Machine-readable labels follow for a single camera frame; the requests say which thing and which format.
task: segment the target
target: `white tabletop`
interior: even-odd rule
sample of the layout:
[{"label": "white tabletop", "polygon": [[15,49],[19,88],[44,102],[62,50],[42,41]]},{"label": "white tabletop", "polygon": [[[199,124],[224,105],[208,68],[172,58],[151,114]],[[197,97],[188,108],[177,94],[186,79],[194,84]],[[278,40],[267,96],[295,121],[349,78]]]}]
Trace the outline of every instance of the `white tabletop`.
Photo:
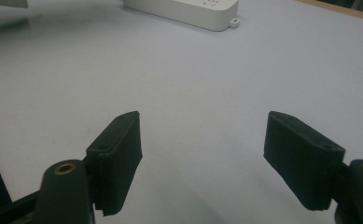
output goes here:
[{"label": "white tabletop", "polygon": [[97,223],[334,223],[300,205],[263,155],[269,111],[363,159],[363,20],[294,0],[239,4],[211,32],[121,1],[0,7],[0,171],[13,200],[141,113],[144,158],[123,210]]}]

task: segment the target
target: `white power strip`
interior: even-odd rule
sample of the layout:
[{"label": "white power strip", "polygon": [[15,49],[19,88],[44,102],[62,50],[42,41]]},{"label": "white power strip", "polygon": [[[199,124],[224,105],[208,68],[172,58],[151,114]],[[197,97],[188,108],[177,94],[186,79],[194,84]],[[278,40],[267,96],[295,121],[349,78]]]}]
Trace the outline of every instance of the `white power strip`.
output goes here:
[{"label": "white power strip", "polygon": [[212,31],[239,26],[239,0],[123,0],[125,7]]}]

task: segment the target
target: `black plastic bracket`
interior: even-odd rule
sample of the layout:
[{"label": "black plastic bracket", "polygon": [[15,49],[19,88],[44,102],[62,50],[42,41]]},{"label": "black plastic bracket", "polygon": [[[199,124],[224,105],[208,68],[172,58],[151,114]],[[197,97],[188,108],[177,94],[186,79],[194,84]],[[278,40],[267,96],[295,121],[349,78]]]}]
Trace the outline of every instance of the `black plastic bracket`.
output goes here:
[{"label": "black plastic bracket", "polygon": [[345,149],[301,120],[270,112],[264,157],[310,210],[338,203],[339,224],[363,224],[363,160],[342,160]]}]

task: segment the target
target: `white table surface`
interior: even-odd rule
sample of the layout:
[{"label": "white table surface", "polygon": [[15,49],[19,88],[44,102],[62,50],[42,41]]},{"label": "white table surface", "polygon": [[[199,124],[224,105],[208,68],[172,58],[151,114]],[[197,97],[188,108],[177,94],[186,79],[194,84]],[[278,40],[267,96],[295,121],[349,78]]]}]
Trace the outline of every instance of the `white table surface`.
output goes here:
[{"label": "white table surface", "polygon": [[241,0],[210,32],[117,0],[0,7],[0,171],[13,200],[141,113],[144,158],[123,210],[97,223],[334,223],[263,155],[267,115],[305,121],[363,159],[363,20],[294,0]]}]

